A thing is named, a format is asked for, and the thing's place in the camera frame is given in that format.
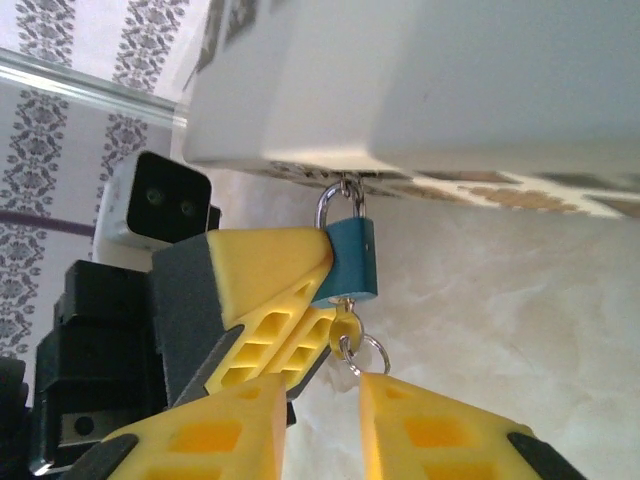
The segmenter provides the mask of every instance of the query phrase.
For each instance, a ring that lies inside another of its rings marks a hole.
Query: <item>yellow key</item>
[[[340,360],[344,360],[344,355],[340,351],[340,338],[345,335],[349,337],[350,350],[355,354],[362,343],[364,327],[360,317],[355,313],[339,308],[329,328],[329,347]]]

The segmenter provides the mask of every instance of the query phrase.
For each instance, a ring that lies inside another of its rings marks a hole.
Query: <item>purple stripe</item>
[[[13,223],[15,225],[25,225],[27,227],[37,227],[45,230],[54,230],[56,232],[70,233],[72,235],[80,235],[82,237],[93,238],[95,227],[84,225],[82,223],[67,222],[55,218],[38,217],[25,213],[9,212],[0,210],[0,222]]]

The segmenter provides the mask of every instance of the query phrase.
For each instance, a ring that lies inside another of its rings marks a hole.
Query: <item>key ring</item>
[[[369,345],[378,350],[378,352],[380,352],[380,356],[382,356],[382,360],[384,361],[384,374],[388,375],[391,371],[391,360],[389,360],[389,354],[384,349],[382,344],[371,335],[367,335],[366,333],[362,336],[362,341],[367,342]],[[360,377],[364,372],[353,361],[355,355],[353,355],[351,352],[351,340],[349,340],[349,337],[346,335],[340,337],[340,351],[342,352],[342,355],[344,355],[344,361],[347,362],[347,365],[349,365],[351,371],[355,374],[356,377]]]

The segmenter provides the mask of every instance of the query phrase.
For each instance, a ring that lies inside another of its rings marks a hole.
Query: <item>yellow plastic part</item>
[[[240,338],[206,382],[209,393],[262,373],[298,385],[327,346],[335,309],[310,308],[333,264],[315,228],[216,230],[207,235],[224,327]]]
[[[507,439],[507,418],[381,374],[360,384],[367,480],[540,480]]]
[[[128,425],[139,443],[109,480],[278,480],[287,423],[282,375],[264,375]]]

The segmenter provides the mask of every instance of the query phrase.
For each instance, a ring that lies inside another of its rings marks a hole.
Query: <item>camera lens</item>
[[[188,200],[180,204],[180,209],[187,217],[193,217],[196,214],[196,206]]]
[[[164,193],[157,188],[149,188],[147,189],[147,200],[154,207],[158,207],[164,202]]]

